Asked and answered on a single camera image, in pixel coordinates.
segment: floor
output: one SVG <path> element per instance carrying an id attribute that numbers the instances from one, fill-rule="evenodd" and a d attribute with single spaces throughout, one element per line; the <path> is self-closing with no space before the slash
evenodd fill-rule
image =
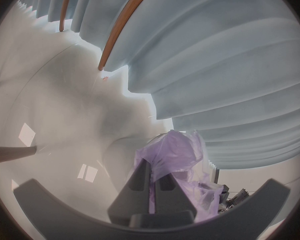
<path id="1" fill-rule="evenodd" d="M 12 189 L 37 179 L 61 201 L 108 221 L 107 208 L 123 187 L 134 150 L 172 129 L 156 120 L 150 95 L 127 89 L 127 68 L 97 69 L 101 50 L 59 22 L 16 4 L 0 26 L 0 146 L 24 147 L 23 125 L 35 132 L 33 156 L 0 163 L 0 198 L 33 239 L 43 239 Z M 118 148 L 128 146 L 128 159 Z"/>

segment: white light patch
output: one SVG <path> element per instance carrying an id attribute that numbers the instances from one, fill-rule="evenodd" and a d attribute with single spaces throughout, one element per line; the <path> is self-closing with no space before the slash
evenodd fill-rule
<path id="1" fill-rule="evenodd" d="M 17 187 L 19 187 L 19 185 L 12 179 L 11 180 L 11 190 L 15 190 Z"/>
<path id="2" fill-rule="evenodd" d="M 83 179 L 84 178 L 84 171 L 86 170 L 86 164 L 83 164 L 81 169 L 80 169 L 80 172 L 79 172 L 79 175 L 78 175 L 78 179 Z"/>
<path id="3" fill-rule="evenodd" d="M 30 147 L 35 135 L 36 133 L 26 123 L 24 123 L 19 134 L 19 139 L 24 143 L 24 145 Z"/>
<path id="4" fill-rule="evenodd" d="M 93 182 L 97 172 L 98 169 L 88 166 L 85 180 L 89 182 Z"/>

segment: chair leg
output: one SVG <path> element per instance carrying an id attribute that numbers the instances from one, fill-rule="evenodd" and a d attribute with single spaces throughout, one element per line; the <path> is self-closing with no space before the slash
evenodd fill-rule
<path id="1" fill-rule="evenodd" d="M 36 146 L 29 147 L 3 147 L 0 146 L 0 163 L 24 158 L 36 153 Z"/>

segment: plastic bag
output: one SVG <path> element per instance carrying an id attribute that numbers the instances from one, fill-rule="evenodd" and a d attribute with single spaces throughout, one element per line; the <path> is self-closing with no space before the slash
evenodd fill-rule
<path id="1" fill-rule="evenodd" d="M 151 164 L 149 213 L 155 212 L 154 182 L 172 173 L 197 209 L 195 222 L 218 214 L 219 195 L 223 186 L 210 182 L 207 171 L 203 171 L 199 181 L 192 181 L 192 167 L 202 160 L 205 168 L 209 163 L 205 143 L 197 131 L 182 133 L 171 130 L 161 134 L 136 151 L 135 168 L 143 158 Z"/>

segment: purple plastic bag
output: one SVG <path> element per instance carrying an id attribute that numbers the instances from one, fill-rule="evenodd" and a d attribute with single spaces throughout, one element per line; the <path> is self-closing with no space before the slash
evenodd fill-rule
<path id="1" fill-rule="evenodd" d="M 195 222 L 218 214 L 219 195 L 223 186 L 210 182 L 209 174 L 200 181 L 192 180 L 192 167 L 206 154 L 205 143 L 197 131 L 182 133 L 171 130 L 150 141 L 136 151 L 134 167 L 144 158 L 151 164 L 149 213 L 155 212 L 154 182 L 173 173 L 184 193 L 197 209 Z"/>

